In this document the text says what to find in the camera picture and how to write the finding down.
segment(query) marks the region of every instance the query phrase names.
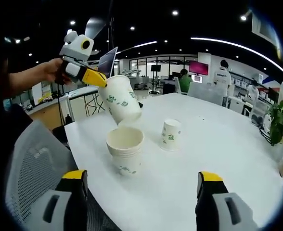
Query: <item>white paper cup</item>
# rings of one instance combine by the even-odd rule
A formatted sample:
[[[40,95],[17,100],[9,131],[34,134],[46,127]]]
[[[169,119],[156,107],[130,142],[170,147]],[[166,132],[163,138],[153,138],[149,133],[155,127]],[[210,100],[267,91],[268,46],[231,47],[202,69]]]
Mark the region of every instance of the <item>white paper cup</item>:
[[[122,175],[135,175],[141,167],[144,134],[137,128],[120,127],[107,134],[106,144]]]
[[[174,151],[179,148],[181,134],[181,122],[175,119],[167,119],[163,125],[160,140],[160,147],[167,151]]]
[[[117,125],[132,122],[142,115],[142,110],[126,76],[113,76],[107,79],[107,87],[98,92]]]

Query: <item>human hand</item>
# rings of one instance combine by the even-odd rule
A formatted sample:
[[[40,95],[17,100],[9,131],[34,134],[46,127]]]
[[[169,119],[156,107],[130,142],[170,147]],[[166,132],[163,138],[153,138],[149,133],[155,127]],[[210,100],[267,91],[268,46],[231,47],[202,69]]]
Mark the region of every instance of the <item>human hand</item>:
[[[63,60],[61,58],[56,58],[42,64],[44,76],[47,81],[54,82],[56,80],[56,75],[59,75],[60,72],[58,70],[62,63]],[[70,78],[64,73],[61,73],[61,76],[65,84],[71,83]]]

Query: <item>ceiling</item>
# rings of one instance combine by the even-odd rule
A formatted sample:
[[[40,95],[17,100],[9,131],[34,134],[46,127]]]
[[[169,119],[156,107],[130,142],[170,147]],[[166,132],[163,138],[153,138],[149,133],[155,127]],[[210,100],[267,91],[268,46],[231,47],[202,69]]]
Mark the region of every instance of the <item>ceiling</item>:
[[[251,32],[252,16],[242,22],[240,16],[249,9],[261,12],[273,20],[273,26],[283,42],[283,18],[277,12],[283,12],[283,1],[275,3],[253,4],[245,0],[224,1],[162,1],[162,0],[36,0],[14,1],[7,5],[4,35],[12,40],[9,47],[9,70],[21,71],[25,68],[57,57],[63,45],[63,38],[68,29],[79,34],[85,32],[90,17],[113,18],[113,39],[108,39],[106,26],[94,39],[93,49],[100,52],[90,59],[98,59],[108,51],[108,46],[118,46],[122,51],[146,42],[157,41],[139,48],[133,48],[117,55],[121,58],[138,58],[156,54],[197,54],[208,52],[230,58],[255,67],[279,81],[283,72],[265,59],[235,46],[211,41],[191,40],[190,37],[221,39],[249,47],[283,67],[283,61],[277,57],[275,47]],[[13,39],[21,39],[15,44]]]

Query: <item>person in green shirt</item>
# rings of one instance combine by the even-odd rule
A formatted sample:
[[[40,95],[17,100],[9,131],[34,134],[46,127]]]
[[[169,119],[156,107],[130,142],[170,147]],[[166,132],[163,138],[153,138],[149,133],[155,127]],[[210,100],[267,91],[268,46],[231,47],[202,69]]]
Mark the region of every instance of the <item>person in green shirt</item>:
[[[179,77],[179,83],[180,83],[180,88],[182,92],[187,93],[189,91],[191,81],[192,79],[188,76],[188,71],[185,69],[182,69],[180,71],[180,77]]]

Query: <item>white round table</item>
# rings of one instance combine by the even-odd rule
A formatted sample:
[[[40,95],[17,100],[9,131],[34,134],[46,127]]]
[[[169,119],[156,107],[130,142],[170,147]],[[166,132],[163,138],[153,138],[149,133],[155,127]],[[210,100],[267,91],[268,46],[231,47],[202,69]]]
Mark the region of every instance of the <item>white round table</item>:
[[[106,147],[116,128],[108,113],[65,127],[79,169],[88,171],[88,188],[110,219],[123,231],[196,230],[198,172],[224,179],[263,226],[279,206],[283,179],[271,160],[270,145],[250,120],[227,108],[180,94],[145,100],[134,125],[145,133],[142,173],[119,175]],[[181,148],[157,145],[167,118],[182,123]]]

